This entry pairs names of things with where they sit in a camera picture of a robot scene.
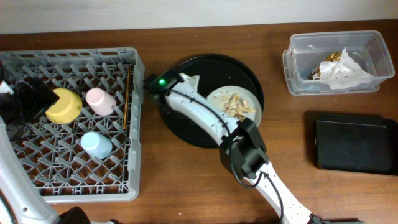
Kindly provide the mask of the grey plate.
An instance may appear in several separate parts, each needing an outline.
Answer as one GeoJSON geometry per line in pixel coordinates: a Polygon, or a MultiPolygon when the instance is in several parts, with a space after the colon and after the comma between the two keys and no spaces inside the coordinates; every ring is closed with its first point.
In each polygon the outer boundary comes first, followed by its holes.
{"type": "Polygon", "coordinates": [[[213,98],[216,95],[219,95],[220,93],[225,93],[225,92],[237,93],[240,95],[241,98],[244,98],[247,101],[247,103],[256,110],[256,112],[254,114],[249,115],[248,118],[251,119],[252,121],[254,121],[256,126],[260,125],[261,119],[262,119],[262,109],[261,109],[260,102],[250,91],[248,91],[245,88],[241,88],[238,86],[223,86],[221,88],[218,88],[218,89],[212,91],[207,96],[207,100],[209,100],[214,106],[216,106],[215,100],[213,98]]]}

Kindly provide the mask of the yellow bowl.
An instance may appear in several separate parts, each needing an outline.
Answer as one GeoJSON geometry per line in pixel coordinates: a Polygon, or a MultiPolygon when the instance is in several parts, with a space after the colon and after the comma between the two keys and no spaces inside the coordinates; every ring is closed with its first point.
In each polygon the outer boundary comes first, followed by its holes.
{"type": "Polygon", "coordinates": [[[51,122],[67,124],[79,117],[83,103],[76,93],[66,88],[56,88],[53,92],[59,99],[45,112],[51,122]]]}

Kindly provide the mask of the wooden chopstick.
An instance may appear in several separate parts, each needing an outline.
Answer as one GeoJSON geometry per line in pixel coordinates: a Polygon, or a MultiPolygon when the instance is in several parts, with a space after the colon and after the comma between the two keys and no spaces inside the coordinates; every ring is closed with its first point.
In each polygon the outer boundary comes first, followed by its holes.
{"type": "Polygon", "coordinates": [[[128,112],[128,104],[129,104],[129,92],[131,85],[131,66],[129,65],[127,68],[127,80],[126,80],[126,94],[125,94],[125,104],[124,104],[124,118],[123,118],[123,130],[126,130],[127,126],[127,112],[128,112]]]}

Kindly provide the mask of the light blue plastic cup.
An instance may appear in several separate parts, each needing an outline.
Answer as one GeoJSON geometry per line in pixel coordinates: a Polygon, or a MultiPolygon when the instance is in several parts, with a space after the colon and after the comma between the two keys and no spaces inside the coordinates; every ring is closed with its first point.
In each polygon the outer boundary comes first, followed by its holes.
{"type": "Polygon", "coordinates": [[[81,137],[80,146],[91,157],[98,159],[107,157],[113,148],[112,142],[107,137],[93,131],[87,132],[81,137]]]}

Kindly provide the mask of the gold foil wrapper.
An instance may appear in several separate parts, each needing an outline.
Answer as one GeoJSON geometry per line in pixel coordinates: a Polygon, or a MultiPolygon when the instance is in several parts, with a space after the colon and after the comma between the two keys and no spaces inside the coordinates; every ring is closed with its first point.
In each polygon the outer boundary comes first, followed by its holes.
{"type": "MultiPolygon", "coordinates": [[[[333,52],[327,58],[324,59],[324,62],[335,62],[339,61],[341,58],[342,52],[333,52]]],[[[318,80],[320,78],[321,72],[320,72],[320,65],[318,65],[316,68],[314,68],[310,74],[308,75],[309,80],[318,80]]]]}

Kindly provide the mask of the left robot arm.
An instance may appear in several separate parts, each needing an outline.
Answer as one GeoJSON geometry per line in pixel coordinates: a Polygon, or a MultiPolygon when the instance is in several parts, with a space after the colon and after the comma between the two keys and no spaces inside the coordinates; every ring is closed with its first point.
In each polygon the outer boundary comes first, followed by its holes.
{"type": "Polygon", "coordinates": [[[1,221],[3,223],[91,223],[80,207],[58,214],[38,193],[14,153],[7,124],[30,121],[59,100],[38,78],[14,90],[1,75],[1,221]]]}

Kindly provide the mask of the food scraps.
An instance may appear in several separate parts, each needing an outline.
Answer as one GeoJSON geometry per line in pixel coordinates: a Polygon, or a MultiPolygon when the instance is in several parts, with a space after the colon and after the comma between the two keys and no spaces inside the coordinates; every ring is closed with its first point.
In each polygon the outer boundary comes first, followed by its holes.
{"type": "Polygon", "coordinates": [[[235,117],[240,121],[254,114],[256,110],[251,107],[244,98],[237,93],[220,93],[214,98],[216,107],[225,114],[235,117]]]}

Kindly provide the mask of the white napkin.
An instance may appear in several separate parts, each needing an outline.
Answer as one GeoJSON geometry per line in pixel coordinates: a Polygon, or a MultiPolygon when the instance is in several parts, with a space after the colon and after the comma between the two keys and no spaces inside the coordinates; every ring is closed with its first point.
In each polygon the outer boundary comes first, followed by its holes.
{"type": "Polygon", "coordinates": [[[324,62],[320,65],[320,82],[330,86],[332,90],[353,88],[362,83],[369,83],[373,75],[365,72],[344,48],[339,61],[324,62]]]}

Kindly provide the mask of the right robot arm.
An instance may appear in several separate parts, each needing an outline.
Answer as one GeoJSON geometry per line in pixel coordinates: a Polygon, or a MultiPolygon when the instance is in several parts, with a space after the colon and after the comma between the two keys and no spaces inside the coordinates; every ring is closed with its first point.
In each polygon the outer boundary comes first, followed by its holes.
{"type": "Polygon", "coordinates": [[[183,114],[217,143],[224,167],[240,185],[258,190],[278,214],[280,223],[319,223],[320,219],[276,174],[256,124],[223,113],[197,92],[197,85],[198,77],[171,70],[144,80],[144,88],[160,106],[183,114]]]}

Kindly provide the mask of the pink plastic cup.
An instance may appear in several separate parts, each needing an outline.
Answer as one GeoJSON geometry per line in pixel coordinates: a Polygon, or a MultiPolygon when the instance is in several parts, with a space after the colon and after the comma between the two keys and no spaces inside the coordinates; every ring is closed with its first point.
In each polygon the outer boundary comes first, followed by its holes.
{"type": "Polygon", "coordinates": [[[86,102],[100,116],[110,115],[116,107],[116,100],[100,88],[89,89],[86,93],[86,102]]]}

